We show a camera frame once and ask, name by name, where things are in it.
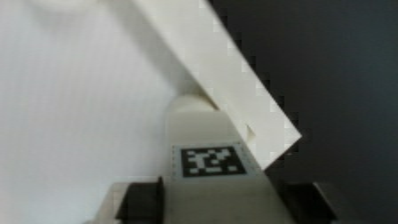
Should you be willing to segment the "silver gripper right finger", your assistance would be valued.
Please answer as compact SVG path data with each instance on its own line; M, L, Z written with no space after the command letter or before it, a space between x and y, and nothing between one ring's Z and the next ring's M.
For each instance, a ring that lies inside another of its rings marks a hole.
M279 195L297 224L348 224L343 200L327 183L284 182Z

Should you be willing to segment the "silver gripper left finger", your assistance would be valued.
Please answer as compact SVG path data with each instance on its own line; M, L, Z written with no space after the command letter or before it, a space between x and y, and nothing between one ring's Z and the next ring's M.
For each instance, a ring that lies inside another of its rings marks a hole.
M114 183L87 224L164 224L164 210L162 177L146 182Z

